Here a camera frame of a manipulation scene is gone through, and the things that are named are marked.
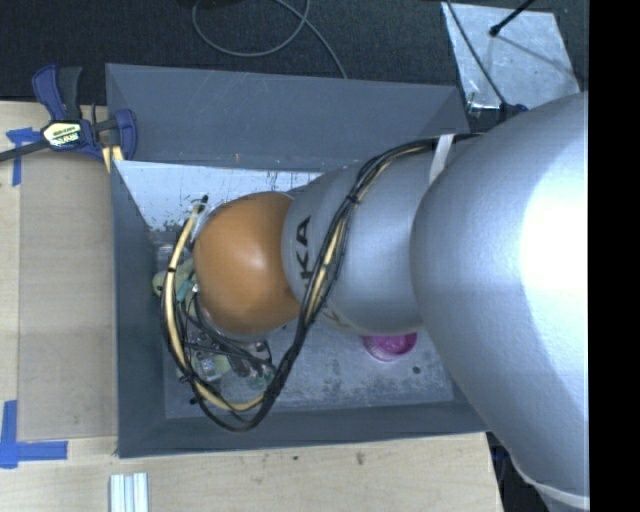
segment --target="table surface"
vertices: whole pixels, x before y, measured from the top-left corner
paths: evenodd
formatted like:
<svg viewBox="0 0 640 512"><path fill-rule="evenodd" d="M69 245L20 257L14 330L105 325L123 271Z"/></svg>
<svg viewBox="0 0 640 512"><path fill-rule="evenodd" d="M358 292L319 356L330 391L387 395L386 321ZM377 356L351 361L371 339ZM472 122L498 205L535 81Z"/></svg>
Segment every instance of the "table surface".
<svg viewBox="0 0 640 512"><path fill-rule="evenodd" d="M0 102L0 151L12 147L8 129L40 128L40 109ZM20 188L12 170L0 164L0 401L18 391ZM0 511L107 510L109 476L135 472L148 473L152 512L503 510L484 434L127 460L116 445L116 437L72 439L67 460L0 469Z"/></svg>

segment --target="yellow cable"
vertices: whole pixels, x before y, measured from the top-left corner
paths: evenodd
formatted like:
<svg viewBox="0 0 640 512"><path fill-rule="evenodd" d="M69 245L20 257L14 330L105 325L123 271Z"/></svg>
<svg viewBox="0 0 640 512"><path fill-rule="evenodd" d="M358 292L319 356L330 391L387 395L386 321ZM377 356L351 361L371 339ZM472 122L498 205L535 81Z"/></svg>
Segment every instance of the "yellow cable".
<svg viewBox="0 0 640 512"><path fill-rule="evenodd" d="M182 230L182 233L178 238L178 242L176 243L176 246L173 250L173 254L171 255L171 260L169 261L169 267L168 267L169 269L177 268L178 260L180 259L180 254L182 253L182 249L187 243L187 238L189 237L189 234L193 229L193 225L195 224L197 210L198 210L198 207L194 208L193 213L191 214L191 217L189 217L189 220L185 224L184 229ZM178 358L178 362L179 362L179 365L181 366L181 370L184 370L186 369L187 364L184 357L184 350L182 348L182 344L180 343L180 336L178 334L178 329L176 327L175 309L173 307L174 288L175 288L175 272L170 270L167 272L167 275L164 281L163 307L164 307L165 317L167 319L169 341L171 343L174 353L176 354L176 357ZM227 403L220 400L220 398L218 398L216 395L211 393L211 391L209 391L206 387L204 387L199 382L194 382L194 386L198 390L198 392L204 398L206 398L209 402L211 402L216 407L219 407L226 411L229 411L229 410L234 410L237 412L248 411L249 409L252 409L256 405L258 405L260 402L262 402L262 399L264 397L264 394L261 394L249 402L240 402L240 403L228 402L229 405L227 405Z"/></svg>

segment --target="black cable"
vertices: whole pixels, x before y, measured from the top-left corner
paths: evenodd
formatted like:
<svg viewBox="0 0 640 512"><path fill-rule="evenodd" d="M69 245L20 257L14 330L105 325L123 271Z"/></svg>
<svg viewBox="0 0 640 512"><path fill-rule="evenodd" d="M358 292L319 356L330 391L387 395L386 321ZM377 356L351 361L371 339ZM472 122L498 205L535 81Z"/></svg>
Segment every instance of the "black cable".
<svg viewBox="0 0 640 512"><path fill-rule="evenodd" d="M348 78L347 73L345 72L344 68L342 67L342 64L340 63L340 59L338 59L338 56L333 51L333 48L331 48L331 46L329 45L327 40L322 36L320 31L309 21L309 10L311 8L311 0L306 0L304 13L302 14L298 12L296 9L294 9L293 7L291 7L288 3L283 2L282 0L271 0L272 2L278 4L280 7L283 7L287 9L289 12L291 12L294 16L296 16L300 20L300 23L298 24L296 29L293 31L293 33L287 39L285 39L284 42L280 43L279 45L273 48L270 48L269 50L265 50L262 52L238 52L234 50L229 50L228 48L224 48L223 46L220 46L219 44L214 43L213 41L211 41L211 39L205 36L204 33L202 32L202 29L198 25L198 7L200 6L201 1L202 0L198 0L194 4L193 8L191 9L191 23L193 24L193 28L195 29L198 36L200 36L200 38L207 45L211 46L213 49L221 53L224 53L226 55L230 55L232 57L242 57L242 58L249 58L249 59L266 57L268 55L273 55L274 53L279 52L283 48L289 46L289 44L291 44L294 41L294 39L298 36L300 31L302 30L302 28L306 25L313 32L313 34L320 40L320 42L326 48L326 50L329 52L329 55L335 62L336 66L338 66L338 69L340 70L340 74L342 75L342 78Z"/></svg>
<svg viewBox="0 0 640 512"><path fill-rule="evenodd" d="M382 155L369 160L358 173L356 182L351 188L350 193L345 197L342 204L336 210L334 217L327 230L325 238L322 242L316 261L313 266L311 278L307 286L305 295L303 297L300 315L298 317L298 323L296 326L296 332L291 343L291 346L282 357L278 367L273 375L272 381L267 386L263 394L262 402L259 409L255 412L254 416L247 419L240 416L232 407L229 406L220 394L216 391L214 394L228 405L231 409L232 416L240 422L240 424L233 425L228 423L219 417L217 417L207 406L206 399L199 393L194 381L199 378L197 375L189 377L189 383L193 389L195 400L199 404L202 411L207 417L209 417L218 426L229 430L231 432L246 432L259 425L267 416L276 399L282 392L287 379L293 369L293 365L300 355L302 347L304 345L307 334L316 320L317 315L320 313L326 300L329 297L331 289L335 284L344 254L346 251L346 240L348 239L350 219L353 211L366 195L369 187L380 176L388 165L398 157L402 157L409 153L423 152L433 147L433 139L421 140L417 142L411 142L403 146L393 148ZM328 254L329 249L334 241L334 237L338 236L339 240L334 245L333 252ZM329 258L327 267L324 267L323 262ZM320 279L320 272L323 273L323 280L317 283ZM196 316L198 316L198 304L197 298L195 299Z"/></svg>
<svg viewBox="0 0 640 512"><path fill-rule="evenodd" d="M482 62L480 61L480 57L478 57L478 54L476 53L476 50L474 49L473 45L471 44L471 41L469 40L469 37L467 37L467 33L462 28L462 23L460 23L460 20L458 19L458 16L457 16L456 12L453 10L453 6L451 5L451 0L446 0L446 2L447 2L447 6L449 7L449 12L451 13L451 16L453 17L453 21L455 21L456 25L458 26L458 30L460 30L460 34L462 35L462 38L464 39L465 43L467 43L467 46L469 47L469 51L471 52L471 55L473 55L473 58L475 59L476 63L478 64L478 67L480 68L480 71L482 71L482 74L487 79L487 82L489 82L489 85L491 86L493 91L496 93L496 96L498 97L498 99L500 99L500 102L508 105L507 100L502 95L502 93L500 92L500 90L498 89L498 87L496 86L494 81L491 79L491 76L489 75L489 72L485 69L485 67L483 66Z"/></svg>

